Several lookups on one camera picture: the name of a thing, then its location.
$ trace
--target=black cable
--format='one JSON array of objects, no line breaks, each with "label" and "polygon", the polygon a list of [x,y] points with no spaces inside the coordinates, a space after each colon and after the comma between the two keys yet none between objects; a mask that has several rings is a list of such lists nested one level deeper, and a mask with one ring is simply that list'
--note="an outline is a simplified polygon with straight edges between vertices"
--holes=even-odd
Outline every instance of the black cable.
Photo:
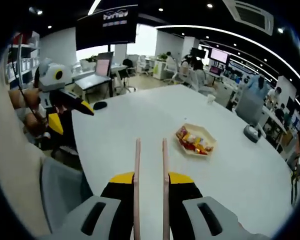
[{"label": "black cable", "polygon": [[[13,69],[13,73],[14,73],[14,77],[15,77],[15,80],[17,80],[17,72],[16,72],[16,69],[15,69],[15,64],[14,64],[14,59],[13,59],[13,43],[11,42],[11,61],[12,61],[12,69]],[[21,75],[21,72],[19,73],[19,80],[22,78],[22,75]],[[42,121],[41,118],[39,118],[37,116],[37,114],[34,112],[34,110],[32,109],[32,107],[29,105],[29,102],[24,94],[24,92],[22,91],[22,88],[20,86],[20,82],[17,81],[17,84],[18,84],[18,87],[19,87],[19,90],[23,96],[23,99],[24,99],[24,102],[25,102],[25,105],[30,109],[30,111],[32,112],[32,114],[34,115],[34,117],[38,120],[39,123],[44,124],[44,122]]]}]

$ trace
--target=paper cup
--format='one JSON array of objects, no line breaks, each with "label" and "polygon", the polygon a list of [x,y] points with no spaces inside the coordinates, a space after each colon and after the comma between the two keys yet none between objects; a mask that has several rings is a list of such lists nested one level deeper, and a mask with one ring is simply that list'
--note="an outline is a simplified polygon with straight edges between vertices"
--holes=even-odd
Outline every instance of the paper cup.
[{"label": "paper cup", "polygon": [[208,94],[208,96],[207,96],[208,104],[212,104],[215,99],[216,99],[216,97],[214,95]]}]

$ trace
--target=computer mouse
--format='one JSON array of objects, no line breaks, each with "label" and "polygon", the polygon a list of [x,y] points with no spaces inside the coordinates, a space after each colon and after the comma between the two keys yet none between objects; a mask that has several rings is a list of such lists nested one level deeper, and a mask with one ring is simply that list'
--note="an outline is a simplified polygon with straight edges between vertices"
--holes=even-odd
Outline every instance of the computer mouse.
[{"label": "computer mouse", "polygon": [[94,110],[104,109],[108,104],[105,101],[98,101],[93,105]]}]

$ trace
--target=air conditioner vent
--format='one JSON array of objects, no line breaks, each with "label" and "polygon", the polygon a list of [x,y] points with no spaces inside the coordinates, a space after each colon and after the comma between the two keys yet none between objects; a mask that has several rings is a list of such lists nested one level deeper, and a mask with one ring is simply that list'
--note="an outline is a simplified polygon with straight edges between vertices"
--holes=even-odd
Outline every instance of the air conditioner vent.
[{"label": "air conditioner vent", "polygon": [[223,2],[235,21],[272,36],[274,30],[274,16],[272,14],[242,1],[223,0]]}]

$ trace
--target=blue shirt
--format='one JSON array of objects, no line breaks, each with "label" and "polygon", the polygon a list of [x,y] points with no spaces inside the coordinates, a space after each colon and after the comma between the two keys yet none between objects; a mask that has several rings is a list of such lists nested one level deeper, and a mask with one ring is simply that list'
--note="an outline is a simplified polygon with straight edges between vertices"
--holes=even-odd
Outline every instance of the blue shirt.
[{"label": "blue shirt", "polygon": [[265,99],[268,94],[268,86],[266,80],[264,80],[263,88],[259,88],[259,75],[253,76],[248,82],[247,88],[250,89],[255,95],[260,97],[261,99]]}]

